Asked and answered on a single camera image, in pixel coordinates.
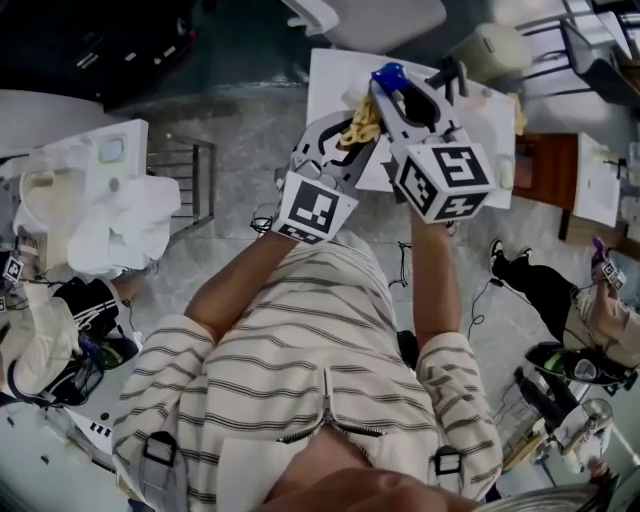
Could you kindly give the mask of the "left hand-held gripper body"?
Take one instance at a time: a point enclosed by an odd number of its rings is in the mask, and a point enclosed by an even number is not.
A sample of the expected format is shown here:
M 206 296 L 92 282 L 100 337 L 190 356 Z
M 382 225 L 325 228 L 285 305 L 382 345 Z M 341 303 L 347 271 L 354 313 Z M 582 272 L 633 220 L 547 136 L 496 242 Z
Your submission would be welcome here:
M 275 181 L 279 201 L 271 231 L 307 245 L 334 239 L 359 204 L 357 191 L 341 176 L 299 151 Z

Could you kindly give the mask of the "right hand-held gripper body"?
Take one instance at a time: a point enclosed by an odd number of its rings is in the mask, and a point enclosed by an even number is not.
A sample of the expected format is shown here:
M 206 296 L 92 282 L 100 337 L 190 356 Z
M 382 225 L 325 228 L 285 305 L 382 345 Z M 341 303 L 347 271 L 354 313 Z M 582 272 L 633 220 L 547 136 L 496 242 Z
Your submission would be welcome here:
M 460 126 L 435 132 L 387 127 L 385 134 L 395 199 L 427 224 L 474 217 L 496 188 L 483 147 Z

